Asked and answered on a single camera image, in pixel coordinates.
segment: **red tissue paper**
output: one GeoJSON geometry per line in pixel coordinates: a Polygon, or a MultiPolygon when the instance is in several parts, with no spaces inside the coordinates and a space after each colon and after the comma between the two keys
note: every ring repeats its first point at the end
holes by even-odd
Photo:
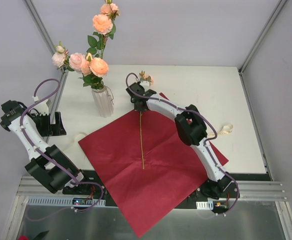
{"type": "MultiPolygon", "coordinates": [[[[154,112],[131,111],[79,144],[127,222],[141,237],[207,180],[193,149],[174,121],[154,112]]],[[[228,160],[211,144],[222,165],[228,160]]]]}
{"type": "Polygon", "coordinates": [[[18,238],[18,240],[29,240],[29,238],[27,238],[26,236],[20,236],[19,238],[18,238]]]}

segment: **white tabletop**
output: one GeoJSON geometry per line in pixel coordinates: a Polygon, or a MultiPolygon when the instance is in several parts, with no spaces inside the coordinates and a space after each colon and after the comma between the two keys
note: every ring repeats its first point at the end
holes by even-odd
{"type": "Polygon", "coordinates": [[[91,88],[83,87],[83,80],[70,72],[62,93],[58,111],[67,131],[66,136],[51,137],[49,144],[57,145],[80,169],[93,170],[78,141],[133,109],[125,91],[125,78],[130,72],[146,71],[154,78],[151,87],[163,92],[179,106],[194,104],[216,128],[233,125],[233,132],[219,136],[212,142],[229,159],[225,168],[230,173],[265,173],[264,164],[250,118],[248,106],[236,67],[215,66],[158,66],[110,65],[105,84],[114,95],[114,114],[99,116],[91,88]],[[67,148],[75,138],[75,143],[67,148]]]}

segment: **flower vase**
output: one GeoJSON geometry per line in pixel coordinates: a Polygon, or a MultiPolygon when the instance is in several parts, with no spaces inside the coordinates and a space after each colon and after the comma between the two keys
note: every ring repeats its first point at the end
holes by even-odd
{"type": "Polygon", "coordinates": [[[92,96],[97,106],[100,116],[106,118],[114,113],[113,96],[110,89],[104,86],[102,89],[92,89],[92,96]]]}

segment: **small flower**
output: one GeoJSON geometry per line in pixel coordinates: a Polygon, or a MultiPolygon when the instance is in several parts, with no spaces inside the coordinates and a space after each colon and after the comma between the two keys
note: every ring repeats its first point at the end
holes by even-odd
{"type": "Polygon", "coordinates": [[[150,85],[153,85],[153,84],[154,84],[154,79],[152,78],[151,75],[147,75],[147,74],[145,74],[145,72],[144,72],[143,78],[144,78],[145,80],[149,81],[149,82],[150,82],[150,85]]]}
{"type": "Polygon", "coordinates": [[[81,72],[81,66],[83,64],[83,60],[85,60],[85,56],[83,56],[82,53],[76,52],[70,55],[69,65],[73,70],[77,72],[81,72]]]}
{"type": "Polygon", "coordinates": [[[94,75],[102,78],[107,74],[109,67],[103,59],[94,57],[90,62],[90,70],[94,75]]]}
{"type": "Polygon", "coordinates": [[[120,15],[119,8],[114,3],[112,4],[103,4],[100,9],[101,14],[109,15],[111,13],[116,13],[116,15],[120,15]]]}
{"type": "Polygon", "coordinates": [[[84,60],[81,66],[81,72],[84,76],[87,76],[91,73],[90,70],[90,62],[87,60],[84,60]]]}
{"type": "Polygon", "coordinates": [[[141,73],[139,73],[139,76],[143,77],[145,75],[145,71],[141,71],[141,73]]]}
{"type": "Polygon", "coordinates": [[[52,62],[53,62],[53,64],[56,65],[59,68],[61,68],[62,65],[65,63],[65,59],[66,59],[65,53],[58,53],[58,52],[56,52],[52,56],[52,62]]]}
{"type": "Polygon", "coordinates": [[[103,35],[111,32],[111,29],[113,27],[111,19],[103,14],[95,15],[92,22],[96,31],[103,35]]]}
{"type": "Polygon", "coordinates": [[[86,54],[86,60],[89,61],[89,62],[91,62],[91,60],[92,60],[92,54],[90,52],[86,54]]]}
{"type": "Polygon", "coordinates": [[[65,49],[64,49],[62,46],[57,46],[57,47],[56,47],[56,50],[57,50],[57,52],[60,53],[60,54],[63,54],[64,51],[65,51],[65,49]]]}

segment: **peach rose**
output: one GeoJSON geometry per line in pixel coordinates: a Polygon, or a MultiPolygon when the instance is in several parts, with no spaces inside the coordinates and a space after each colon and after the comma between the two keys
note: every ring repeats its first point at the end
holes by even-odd
{"type": "Polygon", "coordinates": [[[84,60],[82,63],[81,72],[84,76],[87,76],[91,73],[90,63],[87,60],[84,60]]]}
{"type": "Polygon", "coordinates": [[[66,59],[66,55],[64,52],[63,53],[56,52],[52,56],[52,63],[60,68],[65,63],[65,59],[66,59]]]}
{"type": "Polygon", "coordinates": [[[113,27],[111,19],[109,19],[108,16],[103,14],[95,15],[92,22],[94,24],[96,31],[103,35],[109,33],[113,27]]]}
{"type": "Polygon", "coordinates": [[[100,13],[101,14],[105,14],[105,15],[109,15],[110,14],[110,8],[111,8],[111,12],[112,13],[116,12],[116,14],[118,16],[120,15],[119,8],[114,3],[112,3],[112,4],[103,4],[101,6],[100,13]]]}
{"type": "Polygon", "coordinates": [[[94,57],[90,62],[90,69],[94,75],[102,78],[107,74],[109,67],[103,59],[94,57]]]}
{"type": "Polygon", "coordinates": [[[85,60],[85,56],[83,56],[81,53],[76,52],[70,55],[69,65],[73,70],[81,72],[83,60],[85,60]]]}
{"type": "Polygon", "coordinates": [[[144,74],[144,76],[143,76],[144,79],[147,79],[148,77],[150,77],[150,85],[153,85],[154,84],[154,79],[152,78],[151,75],[144,74]]]}

